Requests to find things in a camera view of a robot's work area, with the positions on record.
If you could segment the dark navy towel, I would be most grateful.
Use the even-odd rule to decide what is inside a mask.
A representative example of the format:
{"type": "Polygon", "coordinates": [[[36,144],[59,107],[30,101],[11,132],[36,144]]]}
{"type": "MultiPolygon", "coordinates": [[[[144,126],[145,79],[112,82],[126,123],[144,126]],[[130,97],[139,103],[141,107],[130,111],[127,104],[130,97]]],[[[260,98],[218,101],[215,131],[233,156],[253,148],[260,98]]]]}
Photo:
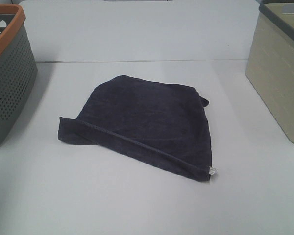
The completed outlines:
{"type": "Polygon", "coordinates": [[[208,104],[193,87],[121,75],[94,88],[76,118],[60,118],[58,139],[206,182],[213,173],[208,104]]]}

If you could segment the beige basket with grey rim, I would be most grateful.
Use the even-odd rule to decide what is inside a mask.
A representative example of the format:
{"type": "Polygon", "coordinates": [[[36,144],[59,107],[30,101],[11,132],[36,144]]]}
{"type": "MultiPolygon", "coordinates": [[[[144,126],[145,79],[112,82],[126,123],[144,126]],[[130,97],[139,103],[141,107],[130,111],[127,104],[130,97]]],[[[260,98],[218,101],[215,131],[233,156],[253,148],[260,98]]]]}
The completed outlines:
{"type": "Polygon", "coordinates": [[[245,74],[294,144],[294,0],[263,0],[245,74]]]}

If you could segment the grey perforated basket orange rim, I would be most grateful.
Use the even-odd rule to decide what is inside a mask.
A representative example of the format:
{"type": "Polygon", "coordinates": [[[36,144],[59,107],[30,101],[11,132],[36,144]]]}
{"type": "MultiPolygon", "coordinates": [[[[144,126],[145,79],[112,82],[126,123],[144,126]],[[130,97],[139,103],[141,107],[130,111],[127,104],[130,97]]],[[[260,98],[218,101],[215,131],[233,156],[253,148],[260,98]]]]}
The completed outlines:
{"type": "Polygon", "coordinates": [[[37,66],[20,5],[0,4],[0,145],[20,116],[37,77],[37,66]]]}

